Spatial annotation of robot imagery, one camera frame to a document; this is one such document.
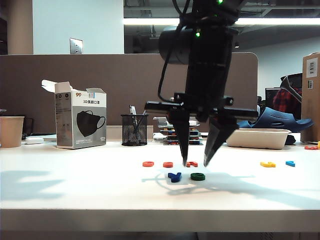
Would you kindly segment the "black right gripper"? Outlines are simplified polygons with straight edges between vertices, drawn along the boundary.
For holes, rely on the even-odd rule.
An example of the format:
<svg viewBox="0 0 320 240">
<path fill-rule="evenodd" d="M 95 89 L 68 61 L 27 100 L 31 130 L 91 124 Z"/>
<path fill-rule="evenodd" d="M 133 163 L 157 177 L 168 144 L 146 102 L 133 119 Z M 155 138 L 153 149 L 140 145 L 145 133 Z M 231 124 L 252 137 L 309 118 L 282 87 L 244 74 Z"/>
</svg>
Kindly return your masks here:
<svg viewBox="0 0 320 240">
<path fill-rule="evenodd" d="M 203 160 L 203 165 L 207 167 L 221 145 L 239 128 L 237 120 L 256 120 L 258 117 L 256 110 L 233 108 L 233 104 L 234 98 L 231 96 L 210 99 L 176 92 L 172 101 L 147 101 L 144 109 L 148 113 L 166 115 L 175 129 L 184 166 L 188 160 L 190 117 L 196 117 L 199 122 L 206 122 L 209 118 Z"/>
</svg>

